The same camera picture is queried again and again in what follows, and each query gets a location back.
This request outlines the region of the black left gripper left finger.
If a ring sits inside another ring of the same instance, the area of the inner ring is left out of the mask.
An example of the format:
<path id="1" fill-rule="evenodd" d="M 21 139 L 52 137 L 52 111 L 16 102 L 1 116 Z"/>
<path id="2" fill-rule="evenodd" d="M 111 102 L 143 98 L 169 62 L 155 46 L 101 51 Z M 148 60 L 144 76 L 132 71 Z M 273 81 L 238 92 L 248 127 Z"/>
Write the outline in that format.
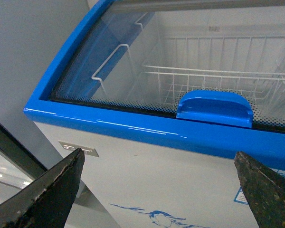
<path id="1" fill-rule="evenodd" d="M 75 201 L 85 154 L 75 149 L 0 204 L 0 228 L 63 228 Z"/>

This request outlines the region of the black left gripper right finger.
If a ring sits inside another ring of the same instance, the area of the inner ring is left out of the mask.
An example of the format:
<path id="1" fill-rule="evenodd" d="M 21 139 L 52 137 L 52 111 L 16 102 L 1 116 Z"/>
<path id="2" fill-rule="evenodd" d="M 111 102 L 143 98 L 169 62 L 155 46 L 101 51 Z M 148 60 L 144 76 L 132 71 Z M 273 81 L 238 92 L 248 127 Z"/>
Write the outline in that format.
<path id="1" fill-rule="evenodd" d="M 285 178 L 245 152 L 234 158 L 244 196 L 260 228 L 285 228 Z"/>

